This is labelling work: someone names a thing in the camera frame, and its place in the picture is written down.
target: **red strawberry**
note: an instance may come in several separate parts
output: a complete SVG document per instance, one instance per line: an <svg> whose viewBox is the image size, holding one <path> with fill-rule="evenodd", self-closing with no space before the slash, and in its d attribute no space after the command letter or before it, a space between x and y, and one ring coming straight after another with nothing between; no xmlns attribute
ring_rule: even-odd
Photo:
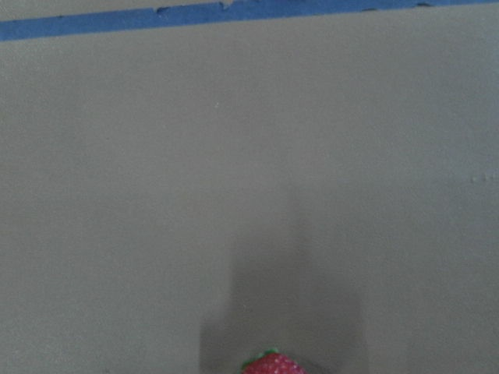
<svg viewBox="0 0 499 374"><path fill-rule="evenodd" d="M306 374L296 362L276 351L267 351L264 356L248 362L241 374Z"/></svg>

